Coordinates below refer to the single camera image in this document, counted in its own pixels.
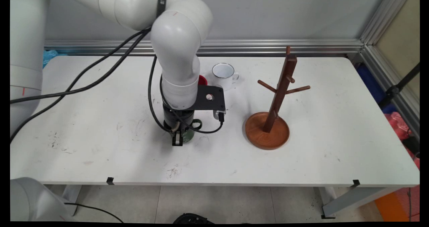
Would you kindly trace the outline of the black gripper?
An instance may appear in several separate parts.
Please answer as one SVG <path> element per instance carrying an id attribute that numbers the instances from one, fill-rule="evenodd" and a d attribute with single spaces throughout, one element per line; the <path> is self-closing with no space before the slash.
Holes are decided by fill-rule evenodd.
<path id="1" fill-rule="evenodd" d="M 187 125 L 191 125 L 194 119 L 194 110 L 173 111 L 163 103 L 164 121 L 163 125 L 173 134 L 172 146 L 182 146 L 183 136 L 180 131 L 187 129 Z"/>

